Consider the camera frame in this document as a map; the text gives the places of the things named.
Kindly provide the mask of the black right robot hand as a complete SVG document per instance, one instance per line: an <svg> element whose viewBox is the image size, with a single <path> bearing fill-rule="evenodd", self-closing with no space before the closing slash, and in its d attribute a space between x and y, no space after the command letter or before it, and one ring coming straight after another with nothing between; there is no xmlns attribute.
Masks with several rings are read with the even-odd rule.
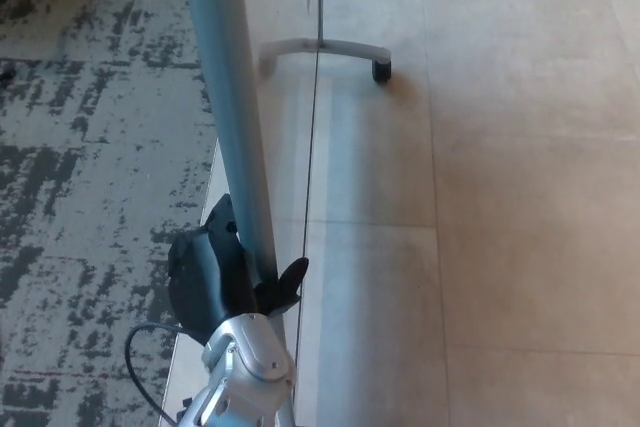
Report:
<svg viewBox="0 0 640 427"><path fill-rule="evenodd" d="M309 259L292 262L276 279L252 283L231 197L223 195L206 222L179 233L168 253L168 294L187 334L204 346L223 322L243 314L273 317L301 300Z"/></svg>

